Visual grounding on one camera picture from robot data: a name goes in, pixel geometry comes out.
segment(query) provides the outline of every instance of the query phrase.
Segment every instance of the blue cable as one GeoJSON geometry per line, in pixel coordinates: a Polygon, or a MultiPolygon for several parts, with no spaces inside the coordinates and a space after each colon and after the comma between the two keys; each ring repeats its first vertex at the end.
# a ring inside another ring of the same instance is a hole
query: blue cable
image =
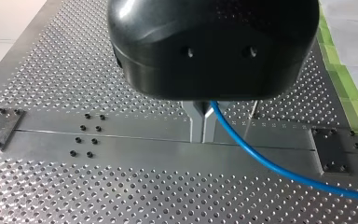
{"type": "Polygon", "coordinates": [[[228,132],[228,134],[237,142],[240,147],[243,148],[249,155],[251,155],[255,160],[272,170],[273,172],[285,176],[289,179],[295,180],[301,184],[313,186],[316,189],[324,190],[327,192],[335,193],[341,196],[358,199],[358,191],[350,190],[350,189],[342,189],[330,185],[326,185],[325,183],[306,178],[305,176],[295,174],[291,171],[288,171],[281,166],[273,163],[272,161],[268,160],[264,156],[262,156],[260,153],[258,153],[254,148],[249,146],[238,134],[235,132],[235,130],[228,124],[225,117],[223,116],[222,112],[219,109],[219,106],[216,101],[211,101],[211,105],[213,108],[214,113],[217,116],[217,119],[222,124],[222,126],[225,128],[225,130],[228,132]]]}

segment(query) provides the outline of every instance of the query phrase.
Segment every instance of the black robot head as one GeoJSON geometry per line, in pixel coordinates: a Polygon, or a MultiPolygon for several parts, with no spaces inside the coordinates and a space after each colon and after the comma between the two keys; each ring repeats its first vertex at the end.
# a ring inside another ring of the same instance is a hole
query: black robot head
{"type": "Polygon", "coordinates": [[[251,100],[293,85],[314,40],[317,0],[110,0],[128,82],[157,98],[251,100]]]}

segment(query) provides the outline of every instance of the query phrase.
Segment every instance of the perforated steel table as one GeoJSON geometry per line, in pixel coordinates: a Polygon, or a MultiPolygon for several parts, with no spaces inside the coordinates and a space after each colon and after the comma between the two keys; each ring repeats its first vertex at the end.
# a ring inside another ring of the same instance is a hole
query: perforated steel table
{"type": "MultiPolygon", "coordinates": [[[[358,223],[357,200],[273,174],[220,125],[213,141],[190,143],[180,102],[125,82],[105,9],[105,0],[48,0],[0,63],[0,108],[26,112],[0,151],[0,223],[358,223]]],[[[225,116],[281,166],[358,189],[358,136],[317,43],[291,90],[232,102],[225,116]],[[315,148],[312,127],[337,129],[348,175],[321,171],[317,151],[330,147],[315,148]]]]}

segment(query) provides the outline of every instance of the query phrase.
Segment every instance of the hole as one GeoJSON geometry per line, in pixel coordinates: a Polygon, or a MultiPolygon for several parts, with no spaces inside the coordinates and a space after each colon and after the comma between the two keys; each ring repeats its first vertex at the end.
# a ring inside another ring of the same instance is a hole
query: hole
{"type": "Polygon", "coordinates": [[[257,48],[248,46],[242,50],[241,54],[244,58],[254,58],[257,55],[257,48]]]}
{"type": "Polygon", "coordinates": [[[180,53],[184,56],[186,56],[187,58],[192,58],[194,57],[194,50],[190,47],[182,47],[180,49],[180,53]]]}

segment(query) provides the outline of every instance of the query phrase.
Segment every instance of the metal bracket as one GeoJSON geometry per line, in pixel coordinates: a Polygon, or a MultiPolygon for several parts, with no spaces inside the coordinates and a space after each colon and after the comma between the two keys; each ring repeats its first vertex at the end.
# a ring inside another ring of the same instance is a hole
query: metal bracket
{"type": "MultiPolygon", "coordinates": [[[[219,102],[220,110],[226,110],[230,102],[219,102]]],[[[209,108],[205,114],[203,143],[212,143],[214,141],[214,131],[216,129],[217,116],[213,108],[209,108]]]]}
{"type": "Polygon", "coordinates": [[[318,155],[321,173],[350,174],[349,160],[337,130],[312,129],[310,139],[318,155]]]}
{"type": "Polygon", "coordinates": [[[0,151],[2,151],[25,112],[19,109],[0,108],[0,151]]]}
{"type": "Polygon", "coordinates": [[[182,108],[190,117],[190,142],[200,143],[202,141],[202,128],[204,123],[202,103],[196,101],[182,101],[182,108]]]}
{"type": "MultiPolygon", "coordinates": [[[[225,110],[229,102],[219,102],[220,109],[225,110]]],[[[204,113],[203,102],[183,101],[182,108],[190,117],[190,142],[209,143],[214,140],[217,117],[211,107],[204,113]]]]}

